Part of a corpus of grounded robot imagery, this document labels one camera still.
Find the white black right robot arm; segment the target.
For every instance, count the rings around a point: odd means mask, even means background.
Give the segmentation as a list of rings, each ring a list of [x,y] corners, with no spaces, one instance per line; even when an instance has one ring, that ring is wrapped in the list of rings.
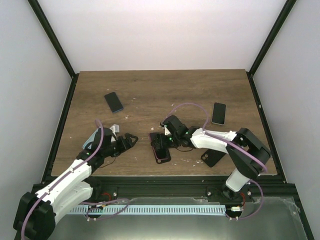
[[[171,160],[170,149],[179,147],[206,149],[202,161],[214,166],[225,155],[229,155],[235,169],[222,186],[223,198],[229,202],[240,196],[241,189],[262,172],[271,158],[270,150],[247,128],[238,131],[212,131],[204,127],[187,127],[175,115],[167,117],[161,124],[163,132],[149,134],[155,160],[163,164]]]

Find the magenta phone black screen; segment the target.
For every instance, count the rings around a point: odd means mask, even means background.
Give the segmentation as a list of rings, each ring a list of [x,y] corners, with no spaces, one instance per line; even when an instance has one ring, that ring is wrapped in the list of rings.
[[[163,133],[150,133],[149,134],[150,145],[155,155],[155,159],[158,161],[168,159],[166,139]]]

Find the small black phone case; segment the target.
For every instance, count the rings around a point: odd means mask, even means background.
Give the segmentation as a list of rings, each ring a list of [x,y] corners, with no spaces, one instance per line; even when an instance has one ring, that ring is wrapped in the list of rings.
[[[208,149],[201,156],[201,160],[210,168],[213,168],[224,156],[225,152]]]

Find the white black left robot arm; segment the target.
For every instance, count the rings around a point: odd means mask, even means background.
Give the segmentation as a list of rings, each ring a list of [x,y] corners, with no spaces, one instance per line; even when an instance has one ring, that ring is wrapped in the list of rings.
[[[139,139],[130,133],[117,136],[118,132],[116,124],[98,128],[61,175],[37,192],[26,192],[21,197],[13,228],[22,240],[46,240],[71,209],[81,203],[96,205],[102,196],[102,186],[92,174],[106,158],[117,158]]]

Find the large black phone case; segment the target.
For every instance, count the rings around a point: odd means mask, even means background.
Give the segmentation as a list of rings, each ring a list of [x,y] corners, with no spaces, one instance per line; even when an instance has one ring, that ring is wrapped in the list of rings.
[[[168,148],[160,149],[160,150],[153,150],[153,155],[157,164],[164,164],[171,161],[171,155]]]

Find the white phone black screen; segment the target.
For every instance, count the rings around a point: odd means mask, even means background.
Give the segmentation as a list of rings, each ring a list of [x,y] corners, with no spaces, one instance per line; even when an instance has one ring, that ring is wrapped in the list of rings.
[[[211,122],[217,125],[224,125],[226,117],[226,105],[223,103],[215,102],[213,104]]]

